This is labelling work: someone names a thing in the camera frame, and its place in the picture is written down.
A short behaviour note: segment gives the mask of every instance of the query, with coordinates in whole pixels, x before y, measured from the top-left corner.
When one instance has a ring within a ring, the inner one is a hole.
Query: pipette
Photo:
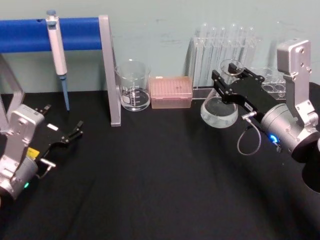
[[[60,31],[59,17],[56,16],[55,10],[48,10],[46,14],[47,18],[45,19],[45,21],[48,30],[55,71],[62,83],[62,90],[66,110],[70,111],[67,88],[67,65],[64,45],[62,42],[62,36]]]

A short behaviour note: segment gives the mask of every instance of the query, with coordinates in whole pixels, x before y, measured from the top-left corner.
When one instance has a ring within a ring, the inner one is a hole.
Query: pipette tip box
[[[151,77],[149,89],[153,109],[186,109],[191,107],[192,80],[188,76]]]

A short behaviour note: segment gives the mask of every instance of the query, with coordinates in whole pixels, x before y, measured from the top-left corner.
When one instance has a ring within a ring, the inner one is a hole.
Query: glass beaker
[[[142,62],[129,60],[115,68],[120,85],[121,105],[129,111],[137,112],[150,105],[147,88],[150,69]]]
[[[244,70],[243,65],[234,59],[227,59],[221,62],[221,77],[226,84],[233,83],[239,74]],[[212,89],[203,102],[200,110],[202,119],[211,127],[228,128],[238,119],[238,105],[225,104],[215,89]]]

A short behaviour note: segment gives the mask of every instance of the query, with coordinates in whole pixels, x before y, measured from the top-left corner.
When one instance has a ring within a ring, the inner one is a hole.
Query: black tablecloth
[[[320,113],[320,86],[311,84]],[[202,101],[190,109],[122,110],[110,127],[105,92],[27,94],[30,107],[52,104],[46,119],[84,135],[47,157],[57,167],[31,181],[0,211],[6,240],[284,240],[320,239],[320,195],[302,180],[303,163],[262,137],[254,156],[237,152],[244,121],[206,125]],[[0,138],[1,153],[5,138]],[[243,150],[257,144],[254,131]]]

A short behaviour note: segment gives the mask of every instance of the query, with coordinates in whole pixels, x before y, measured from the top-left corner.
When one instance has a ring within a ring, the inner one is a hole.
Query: blue horizontal bar
[[[100,50],[99,19],[60,18],[63,47],[71,50]],[[51,51],[45,19],[0,20],[0,53]]]

